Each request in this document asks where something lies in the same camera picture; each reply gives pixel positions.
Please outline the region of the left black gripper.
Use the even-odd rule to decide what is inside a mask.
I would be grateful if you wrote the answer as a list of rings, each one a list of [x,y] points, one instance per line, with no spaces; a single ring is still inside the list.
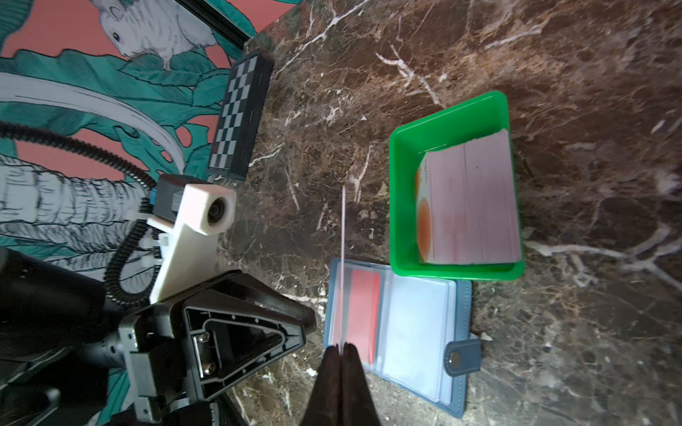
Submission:
[[[99,282],[2,248],[1,423],[83,425],[104,411],[122,367],[133,403],[109,424],[189,425],[192,408],[174,408],[178,398],[212,401],[316,330],[313,309],[240,270],[202,283],[182,319],[186,361],[153,311],[122,310]]]

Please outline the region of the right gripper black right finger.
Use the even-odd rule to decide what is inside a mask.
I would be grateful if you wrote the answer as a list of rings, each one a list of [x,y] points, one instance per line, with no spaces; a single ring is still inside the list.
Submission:
[[[380,425],[357,348],[345,343],[341,355],[341,424]]]

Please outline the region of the stack of cards in tray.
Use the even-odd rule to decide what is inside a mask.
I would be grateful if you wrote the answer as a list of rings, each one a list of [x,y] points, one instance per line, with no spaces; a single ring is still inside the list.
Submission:
[[[422,262],[477,266],[522,258],[506,129],[426,153],[417,169],[416,190]]]

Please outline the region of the blue card holder wallet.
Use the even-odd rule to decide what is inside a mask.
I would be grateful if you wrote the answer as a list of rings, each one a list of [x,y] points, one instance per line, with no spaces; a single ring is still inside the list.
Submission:
[[[330,326],[339,262],[330,265],[323,343]],[[346,260],[381,274],[376,358],[363,367],[432,405],[460,418],[467,379],[481,369],[481,339],[470,331],[472,282],[404,277],[387,264]]]

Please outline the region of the black white checkerboard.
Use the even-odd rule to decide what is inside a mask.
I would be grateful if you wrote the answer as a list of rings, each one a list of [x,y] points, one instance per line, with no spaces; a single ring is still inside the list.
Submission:
[[[231,69],[209,155],[213,179],[246,179],[273,68],[271,60],[254,51]]]

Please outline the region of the green card tray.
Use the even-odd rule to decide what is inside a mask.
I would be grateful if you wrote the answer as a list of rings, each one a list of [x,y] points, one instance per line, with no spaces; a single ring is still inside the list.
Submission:
[[[417,168],[427,152],[511,129],[508,99],[492,91],[398,127],[389,140],[390,266],[401,276],[475,282],[513,282],[526,271],[515,263],[439,266],[422,261],[417,246]]]

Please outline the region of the white red credit card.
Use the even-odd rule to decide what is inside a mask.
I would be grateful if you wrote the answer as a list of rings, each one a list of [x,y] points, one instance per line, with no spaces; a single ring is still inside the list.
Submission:
[[[339,262],[339,352],[343,354],[346,345],[346,307],[345,307],[345,282],[346,282],[346,185],[342,186],[341,202],[341,249]]]
[[[362,364],[370,367],[376,358],[382,277],[371,269],[349,264],[343,275],[343,283],[334,289],[329,344],[353,344]]]

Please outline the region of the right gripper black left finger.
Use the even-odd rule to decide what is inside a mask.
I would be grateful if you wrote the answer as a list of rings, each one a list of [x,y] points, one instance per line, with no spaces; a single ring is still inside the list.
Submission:
[[[331,426],[341,424],[341,357],[339,348],[328,347],[312,390],[301,425]]]

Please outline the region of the left black frame post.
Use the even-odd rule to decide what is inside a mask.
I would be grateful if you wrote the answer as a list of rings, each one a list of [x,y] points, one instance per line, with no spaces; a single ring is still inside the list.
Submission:
[[[228,42],[243,49],[250,37],[218,8],[204,0],[177,0],[177,3],[216,30]]]

